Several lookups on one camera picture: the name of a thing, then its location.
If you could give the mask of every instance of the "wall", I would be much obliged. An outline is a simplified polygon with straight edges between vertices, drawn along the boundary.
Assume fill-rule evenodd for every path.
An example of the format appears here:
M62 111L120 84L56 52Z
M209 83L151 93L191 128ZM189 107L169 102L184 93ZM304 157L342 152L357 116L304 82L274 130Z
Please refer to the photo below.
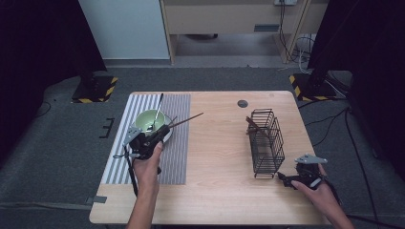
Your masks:
M79 0L103 59L169 59L159 0Z

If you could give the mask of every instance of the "gray carpet floor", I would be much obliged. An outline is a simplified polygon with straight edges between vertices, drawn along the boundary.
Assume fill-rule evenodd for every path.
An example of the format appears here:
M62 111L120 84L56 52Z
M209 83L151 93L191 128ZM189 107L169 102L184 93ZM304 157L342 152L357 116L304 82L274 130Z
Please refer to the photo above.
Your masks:
M38 117L0 171L0 202L49 202L86 205L96 194L117 133L128 95L168 91L291 91L288 77L298 69L270 68L137 68L109 69L118 77L108 102L75 104L71 97L79 83L74 77L47 89ZM308 102L297 101L297 106ZM304 123L337 115L350 107L346 100L324 101L300 109ZM115 120L109 137L103 126ZM315 153L327 158L325 166L347 214L373 219L373 207L360 167L364 166L380 221L405 225L405 182L388 161L374 158L373 150L355 117L347 121L358 149L357 159L345 124L345 113L307 126ZM103 228L89 222L90 210L1 208L0 228ZM353 219L356 228L378 228ZM112 225L111 228L123 226ZM157 225L158 228L179 228ZM290 228L330 228L297 227Z

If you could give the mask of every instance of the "hazard tape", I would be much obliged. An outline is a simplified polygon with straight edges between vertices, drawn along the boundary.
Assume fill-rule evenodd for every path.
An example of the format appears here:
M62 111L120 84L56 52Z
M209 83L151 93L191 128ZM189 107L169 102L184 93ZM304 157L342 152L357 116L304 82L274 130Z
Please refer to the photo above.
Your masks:
M116 86L118 81L118 77L113 77L111 80L111 83L109 85L108 90L106 91L105 95L103 97L99 98L78 98L78 99L72 99L73 103L93 103L93 102L106 102L110 98L111 94L113 93L114 87Z
M295 96L297 97L297 99L299 101L322 101L322 100L335 100L336 99L335 96L303 96L301 94L301 89L295 80L294 75L291 75L289 77L289 82L291 83L292 88L294 89L294 92L295 92Z

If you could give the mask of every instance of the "hand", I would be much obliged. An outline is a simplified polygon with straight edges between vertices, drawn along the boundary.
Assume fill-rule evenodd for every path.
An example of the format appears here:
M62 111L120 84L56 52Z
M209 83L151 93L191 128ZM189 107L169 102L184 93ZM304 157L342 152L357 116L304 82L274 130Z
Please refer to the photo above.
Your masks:
M319 171L323 176L326 175L321 164L319 164ZM322 181L316 190L312 190L296 180L293 180L291 184L309 198L313 205L327 217L334 228L354 228L326 182Z
M132 163L138 180L138 197L126 228L149 229L158 198L158 167L163 143L159 142L147 160L135 159Z

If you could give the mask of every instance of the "table top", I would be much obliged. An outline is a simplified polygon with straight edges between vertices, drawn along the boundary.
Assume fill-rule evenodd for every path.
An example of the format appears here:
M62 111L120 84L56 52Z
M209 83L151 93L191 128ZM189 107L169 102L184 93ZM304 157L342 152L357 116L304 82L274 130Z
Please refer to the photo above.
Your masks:
M314 155L290 92L165 92L191 94L186 183L161 185L154 224L274 225L329 224L299 191L275 176L254 177L247 116L270 108L278 118L286 156L279 172L296 175L294 159ZM248 103L238 106L239 100ZM93 223L126 223L136 197L131 184L100 183Z

